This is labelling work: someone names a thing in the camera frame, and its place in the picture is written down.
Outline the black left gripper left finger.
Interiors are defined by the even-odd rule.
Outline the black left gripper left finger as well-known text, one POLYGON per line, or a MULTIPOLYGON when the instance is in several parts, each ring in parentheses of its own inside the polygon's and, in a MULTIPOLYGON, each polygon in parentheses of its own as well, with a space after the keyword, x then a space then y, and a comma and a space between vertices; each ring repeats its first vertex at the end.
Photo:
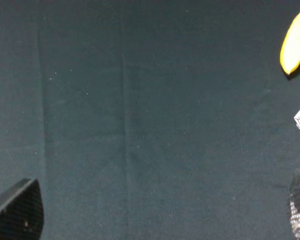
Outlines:
POLYGON ((23 178, 0 194, 0 240, 39 240, 44 228, 40 183, 23 178))

